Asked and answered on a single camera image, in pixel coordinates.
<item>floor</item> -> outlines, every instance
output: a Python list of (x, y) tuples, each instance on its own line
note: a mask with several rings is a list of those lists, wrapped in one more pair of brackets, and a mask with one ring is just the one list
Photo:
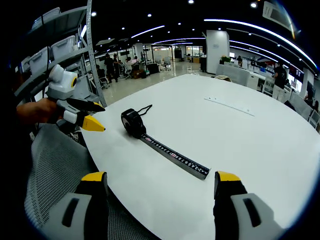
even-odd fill
[(152, 74), (146, 78), (119, 79), (118, 82), (115, 82), (113, 79), (112, 83), (109, 85), (110, 87), (108, 89), (103, 89), (103, 95), (106, 104), (110, 105), (142, 89), (183, 74), (195, 74), (207, 77), (213, 76), (200, 71), (199, 63), (174, 62), (171, 66), (171, 70), (160, 71), (159, 73)]

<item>measuring tape blade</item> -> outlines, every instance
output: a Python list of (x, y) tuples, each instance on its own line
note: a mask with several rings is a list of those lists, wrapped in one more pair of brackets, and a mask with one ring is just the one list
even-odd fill
[(209, 168), (202, 166), (201, 164), (196, 163), (195, 161), (192, 161), (186, 156), (181, 155), (180, 153), (158, 142), (146, 133), (142, 134), (140, 139), (142, 142), (156, 150), (166, 159), (170, 160), (171, 162), (178, 165), (180, 168), (184, 169), (185, 171), (197, 177), (198, 179), (204, 180), (209, 174)]

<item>tape measure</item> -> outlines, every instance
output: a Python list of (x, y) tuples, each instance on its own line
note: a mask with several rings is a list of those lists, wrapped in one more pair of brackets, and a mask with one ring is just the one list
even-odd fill
[(209, 168), (202, 166), (188, 157), (172, 150), (147, 134), (147, 129), (144, 126), (141, 116), (146, 114), (151, 107), (152, 105), (142, 108), (141, 110), (148, 108), (143, 114), (139, 114), (141, 110), (135, 111), (132, 108), (121, 113), (121, 121), (126, 131), (136, 139), (140, 139), (142, 142), (156, 150), (162, 156), (178, 165), (188, 173), (192, 174), (198, 179), (206, 179), (210, 171)]

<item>person's hand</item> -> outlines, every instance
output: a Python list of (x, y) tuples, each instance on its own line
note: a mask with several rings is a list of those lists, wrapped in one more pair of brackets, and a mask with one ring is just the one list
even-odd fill
[(16, 107), (16, 113), (23, 125), (47, 123), (57, 113), (57, 104), (48, 98), (28, 102)]

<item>white storage box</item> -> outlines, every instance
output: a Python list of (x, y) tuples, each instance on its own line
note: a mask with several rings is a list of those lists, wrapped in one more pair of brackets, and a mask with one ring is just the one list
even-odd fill
[[(45, 14), (43, 14), (43, 22), (46, 23), (46, 21), (51, 18), (54, 15), (58, 15), (60, 14), (60, 7), (56, 7), (48, 12), (46, 12)], [(42, 26), (42, 21), (41, 21), (41, 16), (38, 17), (33, 25), (32, 25), (32, 30), (35, 30), (37, 28), (39, 28), (40, 26)]]
[(69, 36), (61, 41), (56, 42), (51, 46), (54, 60), (58, 60), (65, 55), (70, 54), (73, 51), (73, 46), (75, 45), (76, 37)]
[(30, 57), (29, 65), (31, 73), (37, 73), (41, 68), (47, 66), (48, 61), (48, 50), (47, 47), (43, 48), (41, 51), (37, 52), (35, 55)]

